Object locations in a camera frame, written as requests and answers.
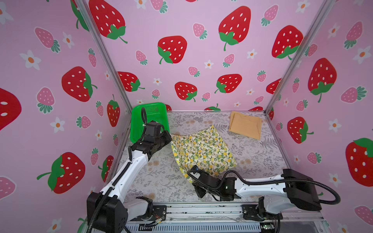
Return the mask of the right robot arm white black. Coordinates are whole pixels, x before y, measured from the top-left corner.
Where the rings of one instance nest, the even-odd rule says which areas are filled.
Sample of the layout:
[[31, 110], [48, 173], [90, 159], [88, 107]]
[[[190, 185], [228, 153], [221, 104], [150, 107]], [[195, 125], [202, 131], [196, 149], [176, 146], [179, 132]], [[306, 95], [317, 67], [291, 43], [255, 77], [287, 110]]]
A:
[[292, 169], [284, 169], [281, 175], [260, 179], [241, 179], [211, 176], [194, 166], [187, 172], [199, 198], [211, 194], [220, 202], [230, 202], [250, 196], [259, 196], [260, 211], [279, 214], [283, 210], [297, 207], [306, 211], [322, 209], [313, 179]]

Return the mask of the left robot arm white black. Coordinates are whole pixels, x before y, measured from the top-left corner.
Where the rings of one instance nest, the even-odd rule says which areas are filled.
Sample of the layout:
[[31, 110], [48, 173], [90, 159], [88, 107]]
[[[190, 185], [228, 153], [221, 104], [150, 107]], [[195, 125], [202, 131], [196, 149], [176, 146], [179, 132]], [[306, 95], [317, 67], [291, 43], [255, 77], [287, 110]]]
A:
[[152, 199], [138, 197], [126, 202], [125, 197], [142, 168], [171, 140], [170, 133], [160, 123], [151, 121], [145, 124], [140, 140], [128, 148], [129, 158], [114, 178], [99, 193], [88, 196], [86, 232], [97, 229], [105, 233], [120, 233], [128, 221], [153, 216]]

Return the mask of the tan yellow skirt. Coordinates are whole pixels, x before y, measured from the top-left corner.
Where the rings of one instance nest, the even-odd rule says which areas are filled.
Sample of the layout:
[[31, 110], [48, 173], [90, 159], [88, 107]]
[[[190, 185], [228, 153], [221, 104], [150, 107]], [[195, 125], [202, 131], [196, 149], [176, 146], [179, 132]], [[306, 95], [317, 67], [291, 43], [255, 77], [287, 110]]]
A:
[[231, 112], [229, 132], [260, 140], [261, 129], [261, 118], [241, 114], [235, 111]]

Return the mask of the lemon print skirt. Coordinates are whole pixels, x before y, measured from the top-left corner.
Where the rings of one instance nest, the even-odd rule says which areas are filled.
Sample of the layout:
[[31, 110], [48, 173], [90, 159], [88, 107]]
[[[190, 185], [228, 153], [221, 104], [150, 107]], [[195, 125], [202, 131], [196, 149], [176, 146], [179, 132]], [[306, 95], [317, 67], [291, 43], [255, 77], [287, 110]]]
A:
[[193, 179], [187, 172], [195, 165], [213, 177], [237, 166], [228, 145], [213, 125], [191, 135], [171, 137], [175, 160], [181, 173], [190, 183]]

